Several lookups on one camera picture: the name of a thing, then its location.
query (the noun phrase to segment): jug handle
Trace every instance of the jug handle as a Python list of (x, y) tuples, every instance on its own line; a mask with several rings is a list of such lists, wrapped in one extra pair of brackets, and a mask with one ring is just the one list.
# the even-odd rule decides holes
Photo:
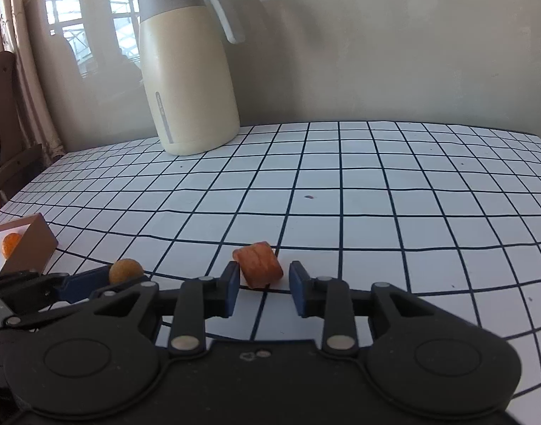
[(229, 0), (209, 0), (219, 21), (223, 26), (225, 35), (230, 43), (237, 45), (245, 41), (243, 26), (238, 20), (237, 13)]

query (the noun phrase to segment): chair armrest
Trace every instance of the chair armrest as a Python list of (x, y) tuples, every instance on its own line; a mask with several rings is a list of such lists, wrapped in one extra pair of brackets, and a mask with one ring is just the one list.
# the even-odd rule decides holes
[(16, 176), (16, 174), (18, 174), (28, 165), (39, 160), (41, 156), (42, 145), (36, 144), (35, 146), (23, 150), (18, 155), (8, 160), (0, 168), (0, 190), (9, 179), (11, 179), (13, 176)]

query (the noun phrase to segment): cardboard box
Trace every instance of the cardboard box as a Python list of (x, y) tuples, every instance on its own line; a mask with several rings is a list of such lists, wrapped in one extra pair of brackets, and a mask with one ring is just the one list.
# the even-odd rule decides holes
[[(12, 232), (21, 233), (23, 237), (16, 245), (11, 257), (5, 260), (1, 252), (2, 241)], [(0, 275), (22, 270), (36, 270), (41, 274), (57, 247), (58, 240), (42, 214), (34, 214), (1, 224)]]

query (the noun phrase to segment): orange snack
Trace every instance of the orange snack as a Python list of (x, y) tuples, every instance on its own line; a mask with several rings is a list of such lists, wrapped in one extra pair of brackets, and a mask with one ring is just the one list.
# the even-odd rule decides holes
[(276, 255), (266, 241), (235, 249), (233, 260), (241, 266), (245, 281), (251, 289), (263, 288), (284, 276)]
[(119, 284), (145, 274), (142, 265), (133, 259), (116, 261), (109, 269), (109, 284)]
[(5, 238), (3, 238), (1, 251), (5, 259), (11, 257), (11, 254), (16, 248), (16, 245), (19, 244), (20, 238), (22, 238), (22, 235), (20, 233), (9, 233), (5, 236)]

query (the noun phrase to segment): beige wall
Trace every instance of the beige wall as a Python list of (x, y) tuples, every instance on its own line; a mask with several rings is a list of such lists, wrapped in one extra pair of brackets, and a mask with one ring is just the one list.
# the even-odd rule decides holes
[[(241, 121), (390, 119), (541, 135), (541, 0), (234, 0), (226, 46)], [(155, 133), (138, 72), (119, 57), (107, 0), (84, 0), (96, 59), (82, 78), (27, 5), (50, 111), (70, 150)]]

